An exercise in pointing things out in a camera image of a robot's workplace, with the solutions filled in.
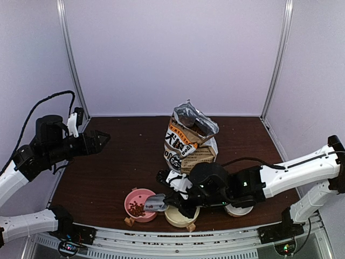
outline wooden block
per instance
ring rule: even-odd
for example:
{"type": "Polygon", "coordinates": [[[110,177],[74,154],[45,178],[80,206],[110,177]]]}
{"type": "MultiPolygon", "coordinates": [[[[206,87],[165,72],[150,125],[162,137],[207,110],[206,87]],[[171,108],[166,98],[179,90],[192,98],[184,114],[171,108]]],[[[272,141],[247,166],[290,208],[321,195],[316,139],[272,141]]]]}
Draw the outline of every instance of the wooden block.
{"type": "Polygon", "coordinates": [[[132,227],[135,222],[135,219],[130,217],[130,218],[125,218],[125,223],[127,226],[132,227]]]}
{"type": "Polygon", "coordinates": [[[189,232],[193,232],[195,230],[196,226],[194,223],[192,223],[191,225],[188,225],[186,227],[186,229],[189,231],[189,232]]]}

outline brown table surface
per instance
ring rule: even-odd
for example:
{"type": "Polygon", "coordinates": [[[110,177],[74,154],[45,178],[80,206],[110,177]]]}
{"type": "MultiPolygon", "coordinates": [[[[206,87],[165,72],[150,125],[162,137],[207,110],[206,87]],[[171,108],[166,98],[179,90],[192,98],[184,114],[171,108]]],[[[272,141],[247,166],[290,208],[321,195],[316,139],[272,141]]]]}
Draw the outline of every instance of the brown table surface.
{"type": "MultiPolygon", "coordinates": [[[[281,158],[259,118],[212,117],[220,131],[216,135],[217,162],[225,163],[242,156],[277,163],[281,158]]],[[[164,135],[169,117],[92,118],[86,132],[97,129],[111,135],[105,149],[97,155],[79,157],[65,171],[52,205],[63,205],[75,222],[114,229],[136,231],[186,231],[171,226],[161,213],[151,222],[128,227],[123,206],[126,195],[134,187],[155,193],[170,189],[155,181],[160,169],[168,166],[163,158],[164,135]]],[[[242,161],[228,166],[229,173],[257,165],[242,161]]],[[[297,202],[295,189],[283,192],[257,204],[249,214],[234,218],[223,208],[201,208],[197,231],[225,230],[257,226],[281,220],[281,212],[297,202]]]]}

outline black and white robotic arm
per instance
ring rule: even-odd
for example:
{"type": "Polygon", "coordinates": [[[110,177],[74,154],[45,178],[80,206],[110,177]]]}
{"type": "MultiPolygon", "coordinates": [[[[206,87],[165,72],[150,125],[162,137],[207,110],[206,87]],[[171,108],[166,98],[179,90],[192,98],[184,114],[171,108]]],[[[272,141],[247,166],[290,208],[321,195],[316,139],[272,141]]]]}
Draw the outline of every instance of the black and white robotic arm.
{"type": "Polygon", "coordinates": [[[282,212],[282,222],[259,229],[261,242],[267,243],[303,234],[302,226],[316,210],[334,195],[345,193],[345,149],[335,135],[319,150],[288,162],[246,168],[235,174],[224,169],[240,160],[224,165],[199,163],[189,175],[159,171],[157,181],[174,190],[164,203],[193,218],[196,207],[226,207],[228,212],[235,212],[317,182],[300,201],[282,212]]]}
{"type": "MultiPolygon", "coordinates": [[[[75,108],[67,125],[63,124],[62,117],[58,115],[37,119],[36,136],[29,145],[17,150],[0,175],[0,207],[41,172],[48,169],[56,172],[56,163],[102,151],[110,135],[99,131],[91,131],[91,137],[86,133],[78,133],[83,115],[82,108],[75,108]]],[[[46,231],[70,236],[73,235],[72,223],[73,217],[59,206],[29,215],[0,216],[0,247],[16,238],[46,231]]]]}

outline white wall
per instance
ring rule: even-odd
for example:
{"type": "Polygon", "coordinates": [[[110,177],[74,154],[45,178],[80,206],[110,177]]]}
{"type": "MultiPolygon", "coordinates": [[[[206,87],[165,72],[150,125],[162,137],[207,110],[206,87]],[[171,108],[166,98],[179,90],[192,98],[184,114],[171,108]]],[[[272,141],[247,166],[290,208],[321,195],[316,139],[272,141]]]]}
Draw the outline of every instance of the white wall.
{"type": "MultiPolygon", "coordinates": [[[[345,144],[344,25],[344,1],[294,1],[291,34],[267,116],[288,159],[311,153],[333,134],[345,144]]],[[[337,258],[343,258],[345,195],[320,213],[337,258]]]]}
{"type": "MultiPolygon", "coordinates": [[[[0,167],[9,158],[29,110],[48,95],[72,90],[67,55],[55,1],[0,0],[0,167]]],[[[35,134],[35,121],[47,114],[67,118],[71,96],[57,97],[37,108],[22,145],[35,134]]],[[[18,191],[2,208],[1,216],[44,209],[57,176],[44,172],[18,191]]],[[[0,249],[0,258],[14,259],[24,240],[0,249]]]]}
{"type": "Polygon", "coordinates": [[[213,115],[260,115],[285,1],[66,1],[93,116],[171,114],[191,99],[213,115]]]}

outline metal scoop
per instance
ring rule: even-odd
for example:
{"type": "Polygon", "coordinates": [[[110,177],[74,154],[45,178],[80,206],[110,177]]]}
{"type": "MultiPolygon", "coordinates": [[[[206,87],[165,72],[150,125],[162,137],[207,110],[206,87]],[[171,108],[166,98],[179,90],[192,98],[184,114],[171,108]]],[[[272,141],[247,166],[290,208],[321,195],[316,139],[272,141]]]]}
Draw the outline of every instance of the metal scoop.
{"type": "Polygon", "coordinates": [[[164,212],[168,209],[168,205],[164,203],[165,194],[158,193],[147,198],[144,211],[145,212],[164,212]]]}

